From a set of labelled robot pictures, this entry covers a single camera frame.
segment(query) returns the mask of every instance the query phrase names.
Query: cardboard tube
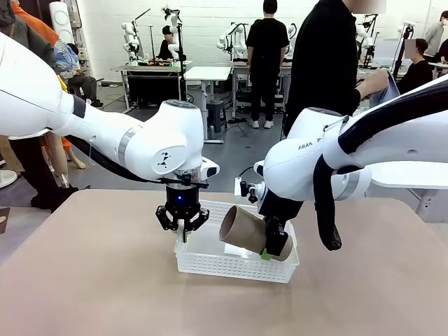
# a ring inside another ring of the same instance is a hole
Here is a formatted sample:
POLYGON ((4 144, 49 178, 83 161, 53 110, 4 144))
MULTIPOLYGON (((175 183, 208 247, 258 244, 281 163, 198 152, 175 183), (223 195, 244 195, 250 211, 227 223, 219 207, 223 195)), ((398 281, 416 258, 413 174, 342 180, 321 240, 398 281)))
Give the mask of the cardboard tube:
MULTIPOLYGON (((233 206, 224 217, 219 231, 219 239, 222 242, 261 254, 266 246, 266 222, 238 206, 233 206)), ((285 261, 292 250, 293 240, 289 237, 281 255, 271 255, 271 257, 278 261, 285 261)))

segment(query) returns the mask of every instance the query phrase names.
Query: blue cloth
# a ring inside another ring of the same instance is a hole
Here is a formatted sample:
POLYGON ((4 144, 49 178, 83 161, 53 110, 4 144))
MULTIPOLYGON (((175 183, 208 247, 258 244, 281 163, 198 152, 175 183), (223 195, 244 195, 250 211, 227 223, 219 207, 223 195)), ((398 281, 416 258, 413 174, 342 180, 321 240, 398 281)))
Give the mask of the blue cloth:
POLYGON ((376 92, 370 95, 370 108, 388 102, 389 100, 392 100, 398 96, 400 96, 400 91, 398 91, 397 83, 395 83, 395 80, 389 72, 388 87, 383 91, 376 92))
POLYGON ((61 69, 61 71, 70 71, 74 69, 78 63, 78 56, 67 43, 63 42, 62 39, 59 39, 57 40, 54 49, 56 66, 61 69))

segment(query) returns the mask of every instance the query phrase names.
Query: orange clothing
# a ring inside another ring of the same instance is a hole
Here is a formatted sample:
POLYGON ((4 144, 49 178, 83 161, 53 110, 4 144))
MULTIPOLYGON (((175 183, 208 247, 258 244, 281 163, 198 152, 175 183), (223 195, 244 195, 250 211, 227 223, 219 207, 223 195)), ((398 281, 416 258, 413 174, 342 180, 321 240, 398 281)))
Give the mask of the orange clothing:
POLYGON ((57 35, 53 29, 49 28, 49 26, 40 21, 38 18, 25 12, 17 2, 12 1, 11 6, 13 7, 14 14, 16 14, 19 18, 22 18, 22 20, 24 20, 27 25, 29 25, 36 31, 37 34, 47 40, 51 44, 51 46, 55 46, 57 40, 59 39, 59 35, 57 35))

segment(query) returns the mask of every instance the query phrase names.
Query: white plastic basket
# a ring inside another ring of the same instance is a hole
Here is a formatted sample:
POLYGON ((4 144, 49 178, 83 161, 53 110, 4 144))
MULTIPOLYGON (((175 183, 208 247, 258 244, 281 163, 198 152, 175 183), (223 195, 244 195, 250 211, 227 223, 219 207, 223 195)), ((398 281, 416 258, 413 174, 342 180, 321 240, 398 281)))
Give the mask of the white plastic basket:
MULTIPOLYGON (((174 250, 180 272, 283 284, 287 284, 291 280, 291 276, 299 265, 299 257, 297 239, 290 222, 287 222, 285 231, 293 238, 294 248, 291 255, 283 262, 266 261, 261 259, 257 253, 219 240, 221 223, 234 204, 201 201, 201 205, 210 210, 209 220, 188 237, 188 243, 184 244, 181 237, 178 237, 176 242, 174 250)), ((257 208, 254 206, 239 205, 239 207, 261 217, 257 214, 257 208)))

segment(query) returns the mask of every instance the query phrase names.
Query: hand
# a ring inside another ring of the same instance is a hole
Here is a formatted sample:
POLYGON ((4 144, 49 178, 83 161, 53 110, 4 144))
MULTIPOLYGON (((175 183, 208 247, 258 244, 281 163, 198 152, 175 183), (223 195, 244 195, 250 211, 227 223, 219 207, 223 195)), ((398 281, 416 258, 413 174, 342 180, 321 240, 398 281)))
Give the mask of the hand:
POLYGON ((385 69, 378 69, 367 76, 356 89, 359 91, 362 99, 372 93, 386 89, 388 85, 389 73, 385 69))

